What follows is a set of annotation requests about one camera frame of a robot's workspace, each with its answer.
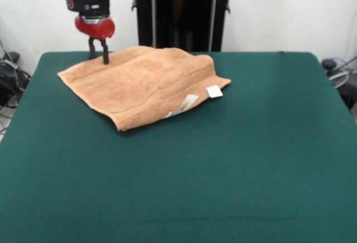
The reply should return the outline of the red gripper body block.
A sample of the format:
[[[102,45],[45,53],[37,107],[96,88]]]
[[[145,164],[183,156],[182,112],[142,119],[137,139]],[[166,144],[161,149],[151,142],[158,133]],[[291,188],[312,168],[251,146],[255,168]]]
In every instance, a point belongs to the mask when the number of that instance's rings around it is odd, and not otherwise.
[[[81,33],[95,39],[111,38],[115,31],[115,24],[111,18],[89,20],[77,16],[75,26]]]

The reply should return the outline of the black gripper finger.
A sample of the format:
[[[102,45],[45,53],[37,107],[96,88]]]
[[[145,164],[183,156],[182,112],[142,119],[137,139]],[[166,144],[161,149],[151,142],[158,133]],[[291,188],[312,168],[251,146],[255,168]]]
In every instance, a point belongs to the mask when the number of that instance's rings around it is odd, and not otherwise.
[[[95,50],[95,46],[94,46],[94,38],[89,38],[88,43],[89,43],[89,52],[90,52],[90,59],[94,59],[97,57],[97,52]]]
[[[105,65],[109,64],[109,51],[106,39],[100,40],[103,48],[103,63]]]

